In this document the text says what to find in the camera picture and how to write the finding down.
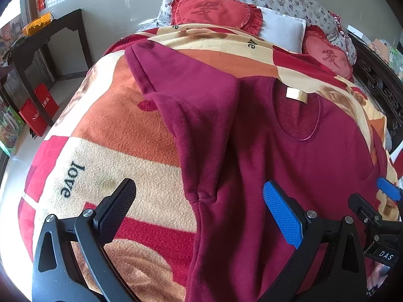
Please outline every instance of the red decoration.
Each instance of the red decoration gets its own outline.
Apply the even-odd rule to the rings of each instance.
[[[45,84],[40,84],[35,89],[35,95],[38,97],[46,112],[52,118],[55,115],[56,111],[58,111],[59,106],[50,95]],[[46,123],[45,119],[43,119],[43,117],[39,115],[39,111],[37,111],[34,103],[31,101],[30,98],[25,101],[19,114],[31,127],[35,134],[37,134],[38,136],[42,136],[44,134],[46,128],[48,127],[48,124]]]
[[[171,7],[172,25],[212,24],[257,35],[263,23],[259,8],[238,0],[174,0]]]
[[[46,8],[45,0],[38,0],[37,5],[38,5],[38,11],[42,11],[43,9]]]
[[[313,30],[310,29],[311,26],[305,31],[302,51],[315,58],[336,74],[349,80],[353,75],[353,68],[345,52],[338,46],[330,43],[323,31],[320,28],[320,30],[317,29],[317,26],[312,28]]]

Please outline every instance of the metal screw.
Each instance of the metal screw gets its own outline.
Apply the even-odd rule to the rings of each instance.
[[[84,217],[89,217],[89,216],[92,215],[93,212],[94,212],[94,210],[92,210],[92,209],[85,209],[85,210],[83,211],[83,216],[84,216]]]
[[[306,215],[311,219],[315,219],[318,216],[318,214],[313,210],[308,210],[306,212]]]
[[[48,215],[45,220],[47,223],[51,223],[54,220],[54,218],[55,218],[55,215]]]
[[[346,221],[346,223],[353,223],[354,222],[353,218],[351,218],[350,216],[346,216],[344,218],[344,220]]]

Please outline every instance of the yellow basket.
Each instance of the yellow basket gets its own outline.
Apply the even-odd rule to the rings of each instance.
[[[23,34],[25,36],[32,36],[43,27],[49,25],[52,20],[53,20],[52,13],[48,12],[47,14],[44,14],[43,16],[36,18],[35,20],[31,21],[27,26],[25,26],[23,28]]]

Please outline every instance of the wooden table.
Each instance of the wooden table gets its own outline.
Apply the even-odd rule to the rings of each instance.
[[[56,34],[63,28],[67,28],[71,31],[78,31],[81,48],[83,49],[85,62],[87,63],[88,70],[94,65],[92,60],[91,52],[89,50],[87,36],[85,34],[84,22],[81,9],[77,9],[69,14],[59,18],[54,19],[49,25],[41,29],[39,32],[30,36],[24,43],[16,46],[11,52],[11,68],[15,68],[18,76],[21,79],[21,83],[27,89],[28,94],[34,103],[36,109],[39,111],[40,115],[45,119],[49,126],[53,126],[53,120],[45,111],[44,107],[38,100],[35,92],[29,83],[29,80],[25,74],[25,70],[32,64],[35,52],[47,44],[50,37]],[[70,73],[63,76],[55,76],[55,81],[66,80],[71,78],[85,77],[86,71],[81,71],[77,73]]]

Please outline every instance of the poster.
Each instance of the poster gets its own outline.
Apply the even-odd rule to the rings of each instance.
[[[23,127],[21,117],[0,97],[0,147],[9,157],[17,152],[17,139]]]
[[[37,5],[39,12],[46,8],[45,0],[38,0]]]
[[[0,62],[3,54],[13,43],[23,36],[23,20],[21,14],[9,21],[0,29]]]

